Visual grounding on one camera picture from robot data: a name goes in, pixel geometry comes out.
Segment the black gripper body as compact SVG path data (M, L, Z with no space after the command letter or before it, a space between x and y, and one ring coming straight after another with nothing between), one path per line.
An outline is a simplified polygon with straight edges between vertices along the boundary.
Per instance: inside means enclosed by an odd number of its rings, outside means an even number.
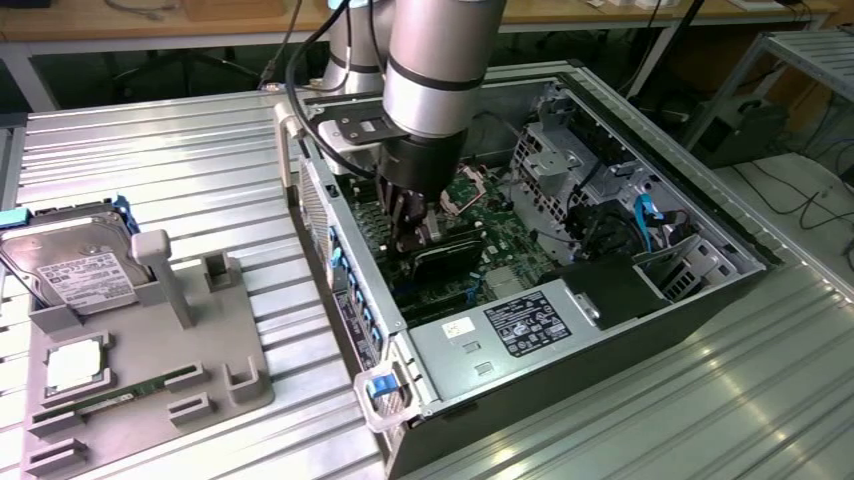
M415 135L382 142L379 182L419 194L439 194L450 185L466 144L466 131L442 138Z

